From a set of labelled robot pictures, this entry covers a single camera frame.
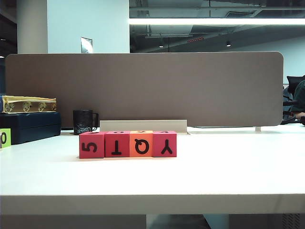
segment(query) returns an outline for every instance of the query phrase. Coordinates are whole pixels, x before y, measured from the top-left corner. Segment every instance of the black letter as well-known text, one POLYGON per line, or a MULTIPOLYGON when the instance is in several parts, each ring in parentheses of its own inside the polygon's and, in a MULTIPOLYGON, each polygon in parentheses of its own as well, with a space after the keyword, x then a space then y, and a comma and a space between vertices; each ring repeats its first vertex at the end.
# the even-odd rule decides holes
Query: black letter
POLYGON ((115 152, 111 153, 112 155, 121 155, 122 154, 122 152, 119 152, 119 141, 118 140, 116 140, 114 142, 114 151, 115 152))
POLYGON ((165 140, 165 147, 164 147, 164 149, 162 150, 161 153, 164 154, 166 150, 167 150, 170 154, 173 153, 172 150, 170 149, 170 147, 168 146, 168 139, 165 140))
POLYGON ((93 143, 93 142, 89 142, 89 143, 87 144, 87 148, 85 148, 85 144, 82 143, 82 144, 81 144, 81 149, 82 149, 83 151, 90 151, 90 147, 91 147, 91 146, 93 146, 93 152, 95 153, 96 150, 97 150, 97 145, 96 145, 95 143, 93 143))
POLYGON ((139 154, 146 154, 147 151, 149 150, 149 144, 146 140, 144 139, 141 139, 141 140, 138 140, 138 139, 135 139, 135 150, 139 153, 139 154), (144 151, 141 151, 139 149, 139 145, 142 145, 142 143, 145 143, 145 149, 144 151))

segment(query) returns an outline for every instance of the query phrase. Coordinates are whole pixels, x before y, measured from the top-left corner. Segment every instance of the red block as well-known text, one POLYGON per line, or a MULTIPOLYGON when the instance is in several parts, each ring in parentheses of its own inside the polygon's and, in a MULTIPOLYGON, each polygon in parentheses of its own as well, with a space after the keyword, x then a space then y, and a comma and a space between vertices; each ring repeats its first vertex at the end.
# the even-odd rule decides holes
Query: red block
POLYGON ((139 130, 130 132, 130 157, 153 156, 153 132, 139 130))
POLYGON ((175 131, 154 131, 152 156, 177 156, 177 133, 175 131))
POLYGON ((129 157, 130 131, 109 131, 105 134, 106 157, 129 157))
POLYGON ((80 134, 80 159, 105 157, 105 133, 85 132, 80 134))

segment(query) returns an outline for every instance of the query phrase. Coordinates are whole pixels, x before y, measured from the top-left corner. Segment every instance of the dark blue box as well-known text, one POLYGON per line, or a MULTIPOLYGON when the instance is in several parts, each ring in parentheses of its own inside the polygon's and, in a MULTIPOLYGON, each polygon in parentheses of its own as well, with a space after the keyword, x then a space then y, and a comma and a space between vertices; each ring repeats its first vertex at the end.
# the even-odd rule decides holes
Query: dark blue box
POLYGON ((31 142, 61 134, 58 112, 0 114, 0 128, 10 128, 11 144, 31 142))

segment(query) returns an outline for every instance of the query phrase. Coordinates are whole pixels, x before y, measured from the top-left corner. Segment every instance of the orange block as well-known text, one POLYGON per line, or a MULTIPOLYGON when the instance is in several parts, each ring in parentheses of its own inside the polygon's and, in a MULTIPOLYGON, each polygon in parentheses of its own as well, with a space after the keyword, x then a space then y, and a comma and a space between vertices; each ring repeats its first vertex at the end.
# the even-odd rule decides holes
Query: orange block
POLYGON ((153 131, 131 131, 129 135, 130 156, 153 156, 153 131))

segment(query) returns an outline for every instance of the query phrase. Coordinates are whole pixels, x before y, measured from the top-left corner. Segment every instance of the green block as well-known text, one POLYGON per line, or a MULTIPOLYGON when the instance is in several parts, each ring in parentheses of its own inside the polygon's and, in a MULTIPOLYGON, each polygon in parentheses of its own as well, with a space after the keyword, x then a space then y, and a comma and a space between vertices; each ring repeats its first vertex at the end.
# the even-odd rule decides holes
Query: green block
POLYGON ((1 148, 10 146, 10 129, 0 129, 1 148))

